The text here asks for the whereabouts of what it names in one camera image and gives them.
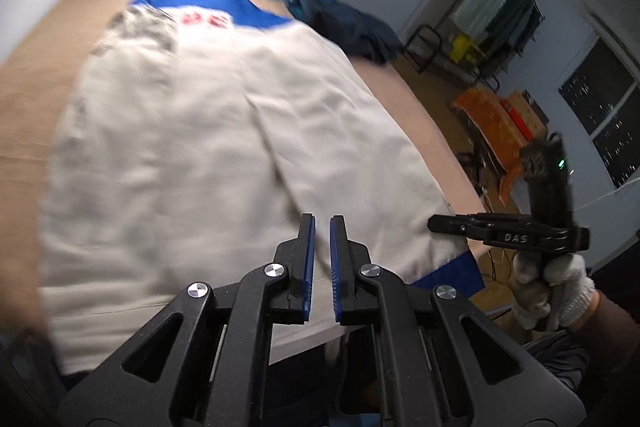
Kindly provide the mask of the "right forearm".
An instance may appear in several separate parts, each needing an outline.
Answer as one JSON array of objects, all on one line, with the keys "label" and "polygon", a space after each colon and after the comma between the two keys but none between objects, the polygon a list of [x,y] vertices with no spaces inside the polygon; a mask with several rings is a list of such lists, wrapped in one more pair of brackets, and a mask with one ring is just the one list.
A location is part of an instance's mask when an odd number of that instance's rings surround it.
[{"label": "right forearm", "polygon": [[632,381],[639,373],[639,324],[601,291],[595,291],[570,335],[589,357],[592,376]]}]

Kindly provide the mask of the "right white gloved hand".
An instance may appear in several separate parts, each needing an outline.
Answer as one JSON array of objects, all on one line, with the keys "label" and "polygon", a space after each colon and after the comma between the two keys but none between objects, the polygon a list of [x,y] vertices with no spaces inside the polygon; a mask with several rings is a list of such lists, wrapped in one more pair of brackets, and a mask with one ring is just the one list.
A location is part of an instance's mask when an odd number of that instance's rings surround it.
[{"label": "right white gloved hand", "polygon": [[557,257],[540,269],[523,253],[516,253],[509,287],[515,320],[528,331],[536,329],[540,321],[547,324],[548,332],[576,331],[600,303],[600,294],[580,254]]}]

